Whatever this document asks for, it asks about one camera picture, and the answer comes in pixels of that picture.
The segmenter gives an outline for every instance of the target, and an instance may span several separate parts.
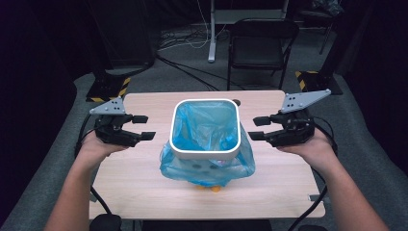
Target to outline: black cable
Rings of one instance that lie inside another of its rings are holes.
[[[162,40],[160,41],[159,50],[166,49],[168,47],[176,45],[178,42],[187,41],[190,43],[194,43],[193,41],[194,39],[207,39],[207,38],[208,38],[207,33],[201,29],[191,31],[189,35],[181,36],[181,37],[176,37],[173,32],[167,32],[167,33],[162,34]]]
[[[109,74],[109,73],[107,73],[107,74],[109,74],[109,76],[114,77],[114,78],[127,78],[127,77],[130,77],[130,76],[133,76],[133,75],[140,74],[140,73],[144,72],[146,69],[148,69],[149,67],[150,66],[144,66],[142,69],[133,70],[133,71],[126,72],[126,73],[123,73],[123,74]]]
[[[91,129],[89,131],[86,132],[85,135],[84,134],[84,130],[85,127],[87,126],[87,123],[89,121],[90,118],[90,114],[87,114],[87,116],[85,117],[80,132],[79,132],[79,136],[78,136],[78,140],[76,142],[75,145],[75,153],[74,153],[74,157],[76,158],[78,156],[79,151],[81,150],[82,147],[82,141],[83,139],[92,131],[94,131],[95,129]],[[97,201],[99,201],[99,203],[101,203],[102,207],[105,209],[107,214],[112,214],[111,210],[109,209],[108,205],[106,204],[106,202],[102,199],[102,197],[99,195],[99,193],[96,191],[96,189],[93,186],[90,186],[90,192],[93,194],[93,196],[95,196],[95,198],[97,199]]]
[[[321,203],[321,201],[323,200],[323,198],[325,197],[327,193],[327,186],[324,186],[323,191],[321,192],[321,194],[319,195],[318,199],[312,204],[312,206],[306,210],[306,212],[304,212],[299,218],[297,218],[294,223],[292,224],[292,226],[288,229],[288,231],[293,231],[296,226],[303,220],[305,219],[307,216],[309,216],[315,209],[316,207],[318,207],[318,205]]]
[[[239,88],[242,89],[242,90],[245,90],[245,88],[244,88],[243,86],[245,86],[245,87],[252,87],[252,88],[268,87],[268,88],[277,90],[277,87],[268,86],[268,85],[265,85],[265,84],[263,84],[263,85],[262,85],[262,84],[237,84],[237,83],[234,83],[234,82],[232,82],[232,81],[231,81],[231,86],[239,87]]]
[[[326,138],[329,139],[330,144],[331,144],[331,146],[332,146],[332,149],[333,149],[335,155],[337,156],[337,144],[336,144],[335,141],[334,141],[334,131],[333,131],[332,126],[330,125],[330,123],[329,123],[327,120],[325,120],[325,119],[323,119],[323,118],[321,118],[321,117],[316,117],[316,116],[314,116],[314,118],[318,118],[318,119],[324,121],[324,122],[328,125],[328,127],[330,128],[331,134],[329,134],[328,132],[326,132],[326,131],[325,131],[321,126],[319,126],[318,124],[315,124],[316,128],[318,128],[318,129],[326,136]],[[325,182],[324,178],[323,178],[323,177],[320,175],[320,173],[319,173],[318,171],[316,171],[314,168],[312,168],[312,170],[313,170],[313,171],[318,175],[318,177],[323,181],[323,183],[324,183],[324,188],[323,188],[322,192],[320,193],[319,197],[316,199],[316,201],[309,207],[308,210],[306,210],[299,218],[297,218],[297,219],[294,221],[294,223],[291,225],[291,227],[288,229],[288,231],[293,231],[293,230],[296,228],[296,226],[297,226],[303,219],[305,219],[307,216],[309,216],[309,215],[318,207],[318,205],[321,203],[321,201],[324,199],[324,197],[325,197],[326,194],[327,194],[327,186],[326,186],[326,182]]]
[[[167,59],[165,59],[165,58],[163,58],[163,57],[161,57],[161,56],[159,56],[159,55],[157,56],[157,59],[160,60],[160,61],[162,61],[162,62],[165,63],[165,64],[168,64],[168,65],[170,65],[170,66],[172,66],[172,67],[174,67],[174,68],[176,68],[176,69],[178,69],[178,70],[180,70],[180,71],[186,73],[187,75],[189,75],[189,76],[192,77],[193,79],[197,80],[198,82],[200,82],[200,83],[202,83],[204,86],[206,86],[208,90],[219,90],[219,89],[217,89],[216,87],[214,87],[213,85],[211,85],[211,84],[205,82],[204,80],[198,78],[197,76],[195,76],[195,75],[193,75],[193,74],[187,72],[186,70],[180,68],[177,64],[174,64],[173,62],[171,62],[171,61],[169,61],[169,60],[167,60]]]
[[[112,212],[109,209],[108,205],[105,203],[105,201],[102,199],[102,197],[99,195],[99,193],[96,191],[96,189],[93,186],[90,186],[90,192],[95,196],[95,198],[99,201],[99,203],[101,203],[106,213],[111,215]]]
[[[189,69],[192,69],[192,70],[196,70],[196,71],[202,72],[202,73],[204,73],[204,74],[208,74],[208,75],[210,75],[210,76],[217,77],[217,78],[222,79],[222,80],[226,80],[225,77],[222,77],[222,76],[219,76],[219,75],[215,75],[215,74],[210,73],[210,72],[207,72],[207,71],[205,71],[205,70],[197,69],[197,68],[194,68],[194,67],[185,65],[185,64],[178,64],[178,63],[176,63],[176,62],[167,60],[167,59],[165,59],[165,58],[163,58],[163,57],[161,57],[161,56],[159,56],[159,55],[158,55],[158,59],[159,59],[159,60],[163,59],[164,61],[161,60],[162,62],[164,62],[165,64],[169,64],[169,65],[171,65],[171,66],[173,66],[173,67],[175,67],[175,66],[177,66],[177,65],[180,65],[180,66],[182,66],[182,67],[186,67],[186,68],[189,68]],[[175,67],[175,68],[177,68],[177,69],[179,69],[179,70],[182,70],[183,72],[186,73],[186,71],[183,70],[183,69],[181,69],[180,67]],[[240,89],[245,90],[243,87],[241,87],[241,86],[238,85],[237,83],[235,83],[235,82],[233,82],[233,81],[231,81],[231,83],[232,83],[233,85],[235,85],[235,86],[240,87]]]

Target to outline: white plastic bracket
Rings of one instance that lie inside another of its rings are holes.
[[[287,93],[280,112],[286,114],[305,109],[330,94],[331,90],[329,89],[293,94]]]
[[[91,115],[126,115],[122,97],[115,98],[89,111]]]

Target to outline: chair leg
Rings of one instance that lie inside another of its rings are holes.
[[[285,74],[286,74],[286,68],[282,69],[282,73],[281,73],[281,81],[279,82],[279,89],[282,89],[283,86],[283,79],[285,78]]]
[[[326,42],[328,41],[329,36],[330,36],[330,32],[331,32],[332,26],[333,26],[333,23],[330,24],[330,26],[327,28],[327,32],[326,32],[326,35],[325,35],[325,37],[324,37],[323,46],[321,47],[319,54],[322,54],[322,53],[323,53],[324,46],[326,46]]]
[[[230,85],[231,85],[231,65],[228,64],[227,90],[230,90]]]

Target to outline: blue plastic bag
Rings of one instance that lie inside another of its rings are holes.
[[[198,150],[208,150],[209,146],[214,146],[214,143],[220,146],[228,146],[228,143],[225,144],[226,142],[236,142],[235,139],[231,140],[230,138],[233,137],[231,136],[233,133],[232,129],[236,129],[237,125],[234,126],[228,119],[220,124],[219,117],[222,115],[211,113],[211,106],[214,105],[209,106],[209,108],[196,108],[189,105],[187,109],[182,110],[181,116],[177,117],[177,119],[188,120],[188,122],[184,121],[185,126],[182,128],[183,132],[187,133],[184,136],[190,139],[191,137],[197,138],[194,144],[199,145],[199,147],[196,147]],[[205,126],[201,126],[202,124],[196,121],[196,116],[184,115],[185,112],[193,112],[195,115],[200,116],[205,115]],[[255,172],[252,148],[241,125],[240,128],[241,144],[238,147],[238,154],[230,160],[180,159],[174,155],[168,141],[161,153],[160,170],[162,175],[173,180],[188,181],[204,187],[224,187],[233,179],[252,175]]]

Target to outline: cable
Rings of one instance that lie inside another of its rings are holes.
[[[174,67],[174,68],[176,68],[176,69],[178,69],[178,70],[183,71],[184,73],[186,73],[187,75],[189,75],[189,76],[192,77],[193,79],[197,80],[198,82],[200,82],[200,83],[202,83],[204,86],[206,86],[208,90],[219,90],[219,89],[217,89],[216,87],[214,87],[213,85],[211,85],[211,84],[205,82],[204,80],[198,78],[197,76],[195,76],[195,75],[193,75],[193,74],[187,72],[186,70],[180,68],[176,63],[171,62],[171,61],[169,61],[169,60],[167,60],[167,59],[165,59],[165,58],[163,58],[163,57],[161,57],[161,56],[159,56],[159,55],[157,56],[157,59],[160,60],[160,61],[162,61],[162,62],[165,63],[165,64],[168,64],[168,65],[170,65],[170,66],[172,66],[172,67]]]
[[[87,114],[87,116],[85,117],[85,119],[84,119],[84,121],[83,121],[83,123],[82,123],[81,129],[80,129],[80,132],[79,132],[79,136],[78,136],[78,140],[77,140],[76,145],[75,145],[75,153],[74,153],[75,159],[76,159],[76,157],[78,156],[79,151],[81,150],[83,139],[84,139],[89,133],[91,133],[92,131],[94,131],[95,129],[97,129],[97,128],[91,129],[91,130],[87,131],[85,135],[83,135],[83,134],[84,134],[85,127],[87,126],[87,123],[88,123],[88,121],[89,121],[89,118],[90,118],[90,114]],[[96,200],[99,201],[99,203],[101,203],[101,205],[102,205],[102,207],[105,209],[106,213],[109,214],[109,215],[111,215],[112,212],[111,212],[111,210],[109,209],[108,205],[107,205],[106,202],[102,199],[102,197],[99,195],[99,193],[96,191],[96,189],[95,189],[93,186],[90,186],[90,192],[93,194],[93,196],[95,196]]]
[[[331,134],[327,133],[327,132],[326,132],[321,126],[319,126],[318,124],[315,124],[316,128],[318,128],[318,129],[330,140],[330,142],[331,142],[330,144],[331,144],[331,146],[332,146],[332,149],[333,149],[335,155],[337,156],[337,148],[338,148],[338,146],[337,146],[337,144],[336,144],[335,141],[334,141],[334,131],[333,131],[332,126],[330,125],[330,123],[329,123],[327,120],[325,120],[325,119],[323,119],[323,118],[321,118],[321,117],[316,117],[316,116],[314,116],[313,118],[318,118],[318,119],[324,121],[324,122],[328,125],[328,127],[330,128]],[[310,208],[309,208],[308,210],[306,210],[299,218],[297,218],[297,219],[293,222],[293,224],[292,224],[291,227],[288,229],[288,231],[293,231],[293,230],[296,228],[296,226],[297,226],[303,219],[305,219],[307,216],[309,216],[309,215],[318,207],[318,205],[321,203],[321,201],[324,199],[324,197],[325,197],[326,194],[327,194],[327,186],[326,186],[326,182],[325,182],[324,178],[323,178],[323,177],[320,175],[320,173],[317,172],[314,168],[312,168],[312,170],[313,170],[313,172],[316,173],[316,174],[318,175],[318,177],[323,181],[323,183],[324,183],[324,188],[323,188],[322,192],[320,193],[318,199],[310,206]]]
[[[321,194],[319,195],[318,199],[312,204],[312,206],[306,210],[306,212],[304,212],[299,218],[297,218],[294,223],[292,224],[292,226],[288,229],[288,231],[293,231],[296,226],[303,220],[305,219],[308,215],[310,215],[315,209],[316,207],[318,207],[318,205],[321,203],[321,201],[323,200],[324,196],[327,193],[327,186],[324,186],[323,191],[321,192]]]
[[[233,5],[234,5],[234,0],[231,0],[231,3],[230,3],[230,10],[232,10],[232,6],[233,6]],[[221,32],[223,32],[223,31],[224,31],[224,29],[225,29],[226,25],[227,25],[227,24],[224,24],[224,26],[222,26],[222,29],[221,29],[221,30],[219,30],[218,34],[216,34],[216,37],[215,37],[214,39],[218,39],[218,36],[221,34]]]
[[[187,72],[186,70],[181,69],[181,68],[178,67],[177,65],[180,65],[180,66],[182,66],[182,67],[186,67],[186,68],[189,68],[189,69],[192,69],[192,70],[196,70],[196,71],[199,71],[199,72],[208,74],[208,75],[210,75],[210,76],[217,77],[217,78],[222,79],[222,80],[226,80],[225,77],[222,77],[222,76],[219,76],[219,75],[215,75],[215,74],[213,74],[213,73],[210,73],[210,72],[207,72],[207,71],[204,71],[204,70],[200,70],[200,69],[197,69],[197,68],[194,68],[194,67],[185,65],[185,64],[178,64],[178,63],[176,63],[176,62],[167,60],[167,59],[165,59],[165,58],[163,58],[163,57],[161,57],[161,56],[159,56],[159,55],[157,56],[157,58],[158,58],[158,60],[164,62],[165,64],[169,64],[169,65],[171,65],[171,66],[173,66],[173,67],[175,67],[175,68],[177,68],[177,69],[179,69],[179,70],[181,70],[181,71],[183,71],[183,72],[185,72],[185,73],[188,73],[188,72]],[[240,85],[237,85],[235,82],[231,81],[231,83],[233,83],[234,85],[238,86],[240,89],[245,90],[243,87],[241,87]]]
[[[203,47],[203,45],[205,45],[205,43],[208,41],[208,35],[206,35],[206,37],[204,37],[204,41],[193,41],[194,39],[201,39],[201,34],[202,31],[201,30],[196,30],[195,32],[191,32],[191,34],[187,35],[187,36],[181,36],[181,37],[176,37],[174,36],[174,34],[172,33],[172,35],[167,34],[163,34],[162,35],[162,41],[160,44],[160,48],[158,49],[158,51],[163,51],[169,48],[173,48],[176,46],[181,46],[181,45],[190,45],[192,48],[198,49]],[[177,42],[179,41],[186,41],[186,43],[181,43],[181,44],[177,44]],[[197,43],[203,43],[203,45],[196,47],[193,46],[193,44],[197,44]]]
[[[197,39],[196,35],[199,35],[199,32],[201,32],[201,30],[197,30],[194,33],[191,33],[190,35],[185,36],[185,37],[180,37],[180,38],[175,38],[175,39],[171,39],[171,40],[162,41],[162,44],[160,46],[161,48],[159,48],[158,51],[163,51],[163,50],[173,48],[173,47],[176,47],[176,46],[181,46],[181,45],[190,45],[192,48],[199,49],[199,48],[204,47],[205,44],[207,44],[207,42],[209,41],[209,30],[208,30],[207,22],[205,21],[205,18],[204,18],[204,14],[201,11],[201,6],[200,6],[200,3],[199,3],[198,0],[197,0],[197,6],[198,6],[198,9],[200,11],[201,18],[204,21],[204,25],[205,25],[205,29],[206,29],[205,30],[206,31],[205,40],[204,41],[190,41],[190,39]],[[179,41],[186,41],[186,43],[176,44]],[[194,46],[194,44],[198,44],[198,43],[202,43],[202,44],[200,46]]]

